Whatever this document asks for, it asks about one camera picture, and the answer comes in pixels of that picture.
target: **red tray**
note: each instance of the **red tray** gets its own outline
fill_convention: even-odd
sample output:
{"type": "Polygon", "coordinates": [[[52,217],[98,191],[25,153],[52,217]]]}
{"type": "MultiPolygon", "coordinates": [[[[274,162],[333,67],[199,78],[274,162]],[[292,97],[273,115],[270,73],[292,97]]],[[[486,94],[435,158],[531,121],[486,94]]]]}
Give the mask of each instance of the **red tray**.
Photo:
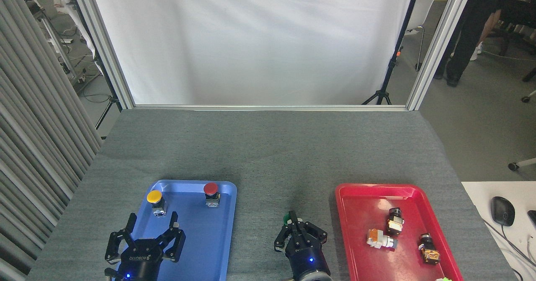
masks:
{"type": "Polygon", "coordinates": [[[335,190],[350,280],[463,281],[425,193],[410,184],[340,184],[335,190]],[[396,250],[370,247],[369,229],[385,231],[387,213],[400,207],[404,226],[396,250]],[[439,264],[424,264],[419,236],[430,233],[440,252],[439,264]]]}

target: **white backdrop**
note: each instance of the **white backdrop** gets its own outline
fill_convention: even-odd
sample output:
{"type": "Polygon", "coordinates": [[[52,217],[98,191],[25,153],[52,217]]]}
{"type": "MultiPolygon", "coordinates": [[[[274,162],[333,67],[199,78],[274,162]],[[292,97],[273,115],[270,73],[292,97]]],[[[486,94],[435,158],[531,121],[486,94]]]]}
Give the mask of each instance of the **white backdrop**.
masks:
{"type": "Polygon", "coordinates": [[[355,105],[410,0],[96,0],[136,105],[355,105]]]}

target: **gray curtain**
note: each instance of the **gray curtain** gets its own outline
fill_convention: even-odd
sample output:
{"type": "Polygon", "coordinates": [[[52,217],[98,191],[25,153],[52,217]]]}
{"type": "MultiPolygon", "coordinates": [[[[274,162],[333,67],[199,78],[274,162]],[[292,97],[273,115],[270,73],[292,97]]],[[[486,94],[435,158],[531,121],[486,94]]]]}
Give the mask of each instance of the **gray curtain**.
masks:
{"type": "Polygon", "coordinates": [[[99,150],[23,0],[0,0],[0,279],[24,280],[99,150]]]}

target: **black shoe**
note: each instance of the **black shoe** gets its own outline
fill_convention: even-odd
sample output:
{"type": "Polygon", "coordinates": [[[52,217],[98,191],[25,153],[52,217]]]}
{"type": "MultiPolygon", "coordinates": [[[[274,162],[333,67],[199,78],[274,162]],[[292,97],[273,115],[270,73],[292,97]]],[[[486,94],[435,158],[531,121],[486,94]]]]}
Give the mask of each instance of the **black shoe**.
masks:
{"type": "Polygon", "coordinates": [[[460,81],[459,75],[450,75],[449,73],[446,74],[446,84],[452,88],[455,88],[458,86],[458,82],[460,81]]]}
{"type": "Polygon", "coordinates": [[[434,74],[434,79],[441,80],[443,78],[443,72],[436,71],[434,74]]]}

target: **gray felt surface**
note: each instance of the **gray felt surface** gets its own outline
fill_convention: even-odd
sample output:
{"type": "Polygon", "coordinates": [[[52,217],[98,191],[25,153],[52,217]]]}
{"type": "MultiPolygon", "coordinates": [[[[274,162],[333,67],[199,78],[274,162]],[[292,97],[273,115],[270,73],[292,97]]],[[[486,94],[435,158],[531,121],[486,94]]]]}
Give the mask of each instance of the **gray felt surface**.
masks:
{"type": "Polygon", "coordinates": [[[229,281],[291,276],[287,258],[273,250],[289,209],[328,232],[323,251],[333,279],[348,280],[334,194],[341,183],[421,187],[465,280],[516,280],[417,111],[173,109],[121,113],[29,280],[102,280],[110,232],[159,179],[236,184],[229,281]]]}

